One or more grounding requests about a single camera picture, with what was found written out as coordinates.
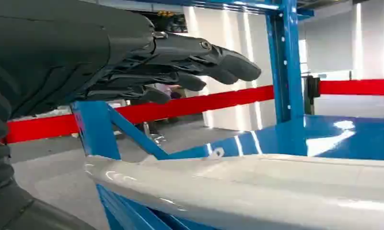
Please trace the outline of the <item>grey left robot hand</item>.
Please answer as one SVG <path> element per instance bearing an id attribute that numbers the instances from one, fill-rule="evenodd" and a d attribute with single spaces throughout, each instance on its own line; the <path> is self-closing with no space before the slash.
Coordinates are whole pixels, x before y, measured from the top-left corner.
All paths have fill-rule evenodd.
<path id="1" fill-rule="evenodd" d="M 160 32 L 145 16 L 81 0 L 0 0 L 0 230 L 90 230 L 74 215 L 33 197 L 14 178 L 8 121 L 75 101 L 170 96 L 153 84 L 232 85 L 261 69 L 203 38 Z"/>

